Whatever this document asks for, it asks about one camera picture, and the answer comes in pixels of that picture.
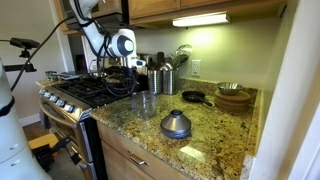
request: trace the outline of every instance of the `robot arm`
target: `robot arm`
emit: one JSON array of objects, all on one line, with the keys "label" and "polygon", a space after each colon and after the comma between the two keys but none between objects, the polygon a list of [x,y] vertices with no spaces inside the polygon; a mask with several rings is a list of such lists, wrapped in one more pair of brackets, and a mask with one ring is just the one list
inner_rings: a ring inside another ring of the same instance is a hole
[{"label": "robot arm", "polygon": [[99,0],[69,0],[73,12],[82,27],[92,52],[97,57],[126,57],[126,67],[144,66],[145,62],[137,59],[134,32],[120,29],[111,36],[109,32],[92,18],[91,10]]}]

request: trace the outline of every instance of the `drawer handle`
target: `drawer handle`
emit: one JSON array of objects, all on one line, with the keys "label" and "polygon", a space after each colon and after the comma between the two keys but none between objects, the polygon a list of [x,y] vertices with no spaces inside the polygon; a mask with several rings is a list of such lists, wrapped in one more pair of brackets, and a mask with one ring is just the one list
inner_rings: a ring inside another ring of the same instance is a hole
[{"label": "drawer handle", "polygon": [[149,166],[149,163],[145,162],[144,160],[140,159],[139,157],[137,157],[136,155],[134,155],[131,151],[129,151],[129,158],[135,162],[138,165],[147,165]]}]

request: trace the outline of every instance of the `stove knob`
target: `stove knob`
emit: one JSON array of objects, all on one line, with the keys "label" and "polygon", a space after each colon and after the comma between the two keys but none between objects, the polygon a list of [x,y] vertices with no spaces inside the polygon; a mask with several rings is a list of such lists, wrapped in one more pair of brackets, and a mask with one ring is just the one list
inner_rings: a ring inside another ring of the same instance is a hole
[{"label": "stove knob", "polygon": [[59,106],[59,107],[63,107],[65,103],[66,103],[65,101],[62,101],[61,99],[59,99],[59,100],[56,102],[56,105]]},{"label": "stove knob", "polygon": [[45,98],[50,98],[51,97],[51,93],[49,92],[45,92],[44,95],[43,95]]},{"label": "stove knob", "polygon": [[54,95],[52,95],[51,97],[50,97],[50,99],[49,99],[49,101],[51,101],[51,102],[57,102],[57,100],[58,100],[58,97],[57,96],[54,96]]},{"label": "stove knob", "polygon": [[67,111],[67,112],[72,112],[72,110],[73,110],[73,105],[66,104],[66,105],[64,106],[64,110]]},{"label": "stove knob", "polygon": [[39,94],[44,95],[44,93],[46,93],[46,90],[44,90],[44,89],[40,89]]}]

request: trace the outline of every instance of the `oven handle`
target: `oven handle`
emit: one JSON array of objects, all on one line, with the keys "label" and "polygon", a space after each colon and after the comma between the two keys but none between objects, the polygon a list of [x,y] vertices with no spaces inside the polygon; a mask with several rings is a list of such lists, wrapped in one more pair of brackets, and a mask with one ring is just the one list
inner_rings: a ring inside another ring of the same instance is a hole
[{"label": "oven handle", "polygon": [[58,118],[58,117],[54,116],[53,114],[51,114],[51,113],[46,109],[46,107],[44,107],[44,105],[43,105],[44,103],[45,103],[45,102],[41,101],[41,99],[40,99],[40,102],[39,102],[40,108],[42,109],[42,111],[43,111],[47,116],[49,116],[51,119],[54,119],[55,121],[59,122],[60,124],[69,126],[69,127],[71,127],[72,129],[77,129],[76,123],[66,122],[66,120],[61,119],[61,118]]}]

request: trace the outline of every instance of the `electrical outlet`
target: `electrical outlet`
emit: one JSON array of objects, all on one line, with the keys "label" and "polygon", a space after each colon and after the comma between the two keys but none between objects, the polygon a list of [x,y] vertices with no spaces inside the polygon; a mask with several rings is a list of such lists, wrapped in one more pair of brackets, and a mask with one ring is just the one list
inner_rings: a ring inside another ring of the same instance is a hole
[{"label": "electrical outlet", "polygon": [[192,60],[191,75],[200,76],[200,62],[201,60]]}]

